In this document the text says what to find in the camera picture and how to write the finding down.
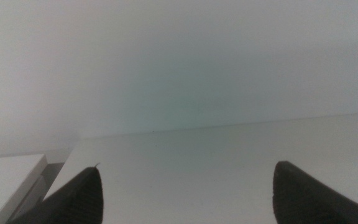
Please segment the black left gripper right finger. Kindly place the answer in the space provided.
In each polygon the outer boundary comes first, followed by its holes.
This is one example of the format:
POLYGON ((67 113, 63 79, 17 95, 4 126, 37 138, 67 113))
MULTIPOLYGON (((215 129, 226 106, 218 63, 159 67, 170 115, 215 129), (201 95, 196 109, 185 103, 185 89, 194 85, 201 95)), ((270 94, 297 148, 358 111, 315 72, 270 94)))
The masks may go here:
POLYGON ((358 224, 358 203, 288 161, 276 164, 272 207, 279 224, 358 224))

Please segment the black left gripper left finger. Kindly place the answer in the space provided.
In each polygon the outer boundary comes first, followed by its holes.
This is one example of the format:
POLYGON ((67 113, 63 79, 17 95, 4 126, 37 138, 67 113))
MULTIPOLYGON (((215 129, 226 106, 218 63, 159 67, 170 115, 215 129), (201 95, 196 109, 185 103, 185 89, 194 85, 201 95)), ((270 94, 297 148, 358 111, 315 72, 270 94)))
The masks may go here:
POLYGON ((103 188, 99 170, 87 167, 10 224, 102 224, 103 188))

